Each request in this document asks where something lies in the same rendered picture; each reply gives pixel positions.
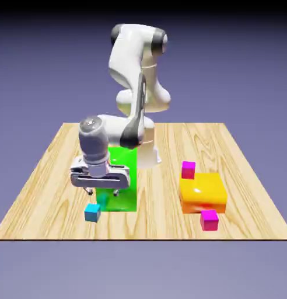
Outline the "large orange box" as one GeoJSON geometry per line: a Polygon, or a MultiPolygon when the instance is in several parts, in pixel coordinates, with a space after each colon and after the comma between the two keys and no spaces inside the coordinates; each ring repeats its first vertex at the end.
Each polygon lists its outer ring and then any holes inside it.
{"type": "Polygon", "coordinates": [[[194,179],[183,179],[180,175],[179,196],[184,214],[226,211],[228,194],[218,173],[196,173],[194,179]]]}

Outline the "small cyan cube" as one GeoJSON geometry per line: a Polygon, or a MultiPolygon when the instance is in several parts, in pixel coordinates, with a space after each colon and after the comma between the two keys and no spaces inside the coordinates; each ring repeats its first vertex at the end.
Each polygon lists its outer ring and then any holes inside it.
{"type": "Polygon", "coordinates": [[[100,218],[100,214],[101,214],[101,205],[89,203],[84,210],[85,221],[98,222],[100,218]]]}

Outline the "large green box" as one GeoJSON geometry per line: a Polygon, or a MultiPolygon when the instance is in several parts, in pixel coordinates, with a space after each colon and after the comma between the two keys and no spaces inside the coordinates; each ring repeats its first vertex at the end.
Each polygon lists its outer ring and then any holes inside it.
{"type": "Polygon", "coordinates": [[[96,189],[96,201],[101,211],[137,210],[137,150],[109,147],[110,162],[113,165],[129,167],[130,186],[114,192],[114,189],[96,189]]]}

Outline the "small magenta cube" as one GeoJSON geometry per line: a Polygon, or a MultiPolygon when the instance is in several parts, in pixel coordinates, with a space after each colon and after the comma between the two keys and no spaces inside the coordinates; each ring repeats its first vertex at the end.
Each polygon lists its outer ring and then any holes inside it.
{"type": "Polygon", "coordinates": [[[195,177],[195,165],[193,161],[183,161],[181,166],[181,178],[182,179],[194,179],[195,177]]]}
{"type": "Polygon", "coordinates": [[[203,231],[216,231],[219,218],[215,210],[202,210],[200,224],[203,231]]]}

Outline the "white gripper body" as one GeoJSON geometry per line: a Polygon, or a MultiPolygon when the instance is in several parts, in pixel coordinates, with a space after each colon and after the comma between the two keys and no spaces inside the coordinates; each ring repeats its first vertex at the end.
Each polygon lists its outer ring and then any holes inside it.
{"type": "Polygon", "coordinates": [[[71,169],[71,183],[75,187],[127,189],[130,186],[130,169],[124,165],[109,165],[103,176],[91,176],[85,167],[71,169]]]}

